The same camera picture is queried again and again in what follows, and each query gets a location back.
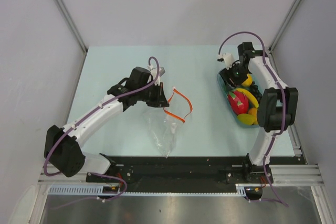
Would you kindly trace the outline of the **clear zip bag orange zipper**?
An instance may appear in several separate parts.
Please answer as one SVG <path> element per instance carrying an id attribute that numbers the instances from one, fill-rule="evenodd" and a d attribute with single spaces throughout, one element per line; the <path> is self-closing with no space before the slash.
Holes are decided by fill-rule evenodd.
<path id="1" fill-rule="evenodd" d="M 193 112 L 190 99 L 172 88 L 167 108 L 150 109 L 144 113 L 148 135 L 160 156 L 167 158 L 175 149 L 179 129 Z"/>

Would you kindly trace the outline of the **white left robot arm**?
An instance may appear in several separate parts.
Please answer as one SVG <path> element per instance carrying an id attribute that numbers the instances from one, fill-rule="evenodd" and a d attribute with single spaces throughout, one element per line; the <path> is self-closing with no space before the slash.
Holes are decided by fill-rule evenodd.
<path id="1" fill-rule="evenodd" d="M 57 169 L 57 174 L 66 177 L 83 172 L 98 174 L 105 182 L 112 181 L 116 175 L 113 161 L 102 153 L 84 153 L 82 148 L 110 119 L 139 101 L 153 108 L 168 107 L 163 83 L 160 81 L 164 73 L 162 67 L 135 67 L 130 76 L 112 86 L 91 111 L 62 127 L 51 126 L 46 134 L 44 172 L 47 172 L 47 164 L 52 164 Z"/>

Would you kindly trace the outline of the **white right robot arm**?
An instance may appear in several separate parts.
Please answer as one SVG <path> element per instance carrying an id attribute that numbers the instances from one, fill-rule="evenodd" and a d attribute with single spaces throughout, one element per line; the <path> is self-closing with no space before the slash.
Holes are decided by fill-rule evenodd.
<path id="1" fill-rule="evenodd" d="M 254 183 L 261 177 L 258 166 L 269 163 L 276 139 L 295 121 L 299 92 L 281 80 L 268 55 L 251 42 L 240 44 L 238 54 L 238 59 L 230 53 L 218 56 L 225 67 L 217 81 L 238 123 L 259 128 L 247 154 L 251 164 L 242 169 L 243 179 Z"/>

